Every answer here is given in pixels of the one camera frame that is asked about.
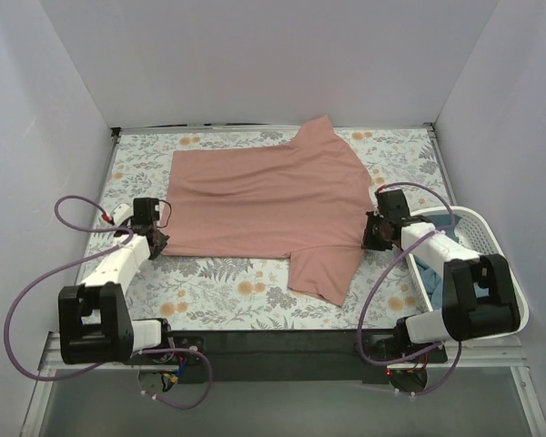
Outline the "pink t shirt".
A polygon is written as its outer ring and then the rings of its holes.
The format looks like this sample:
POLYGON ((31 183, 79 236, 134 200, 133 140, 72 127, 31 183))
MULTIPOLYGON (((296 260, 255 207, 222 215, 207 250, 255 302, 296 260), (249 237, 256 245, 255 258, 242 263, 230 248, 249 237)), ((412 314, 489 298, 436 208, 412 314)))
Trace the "pink t shirt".
POLYGON ((343 305, 363 257, 371 178, 327 117, 286 144, 173 155, 169 256, 288 259, 288 287, 343 305))

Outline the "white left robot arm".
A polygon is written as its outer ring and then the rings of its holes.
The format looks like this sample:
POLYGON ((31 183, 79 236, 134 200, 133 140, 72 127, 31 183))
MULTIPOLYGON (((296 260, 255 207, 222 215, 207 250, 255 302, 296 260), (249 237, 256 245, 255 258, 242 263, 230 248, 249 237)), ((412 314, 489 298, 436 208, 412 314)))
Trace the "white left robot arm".
POLYGON ((154 363, 169 362, 176 351, 161 318, 134 320, 126 291, 143 264, 156 259, 168 242, 161 231, 158 198, 135 198, 103 219, 118 225, 113 244, 79 284, 58 295, 60 350, 66 364, 126 362, 144 352, 154 363))

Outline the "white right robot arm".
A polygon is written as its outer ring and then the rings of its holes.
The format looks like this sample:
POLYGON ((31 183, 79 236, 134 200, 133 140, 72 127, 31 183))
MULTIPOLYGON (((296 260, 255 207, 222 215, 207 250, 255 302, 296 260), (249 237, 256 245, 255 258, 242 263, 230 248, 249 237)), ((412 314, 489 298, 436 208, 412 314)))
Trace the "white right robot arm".
POLYGON ((376 210, 368 213, 362 247, 386 251, 399 248, 398 260, 418 258, 440 277, 439 309, 397 321, 388 345, 393 357, 385 366, 414 361, 448 340, 462 342, 517 332, 521 328, 519 293, 508 261, 500 253, 481 254, 449 236, 456 226, 453 209, 449 224, 435 225, 411 213, 399 183, 375 192, 376 210))

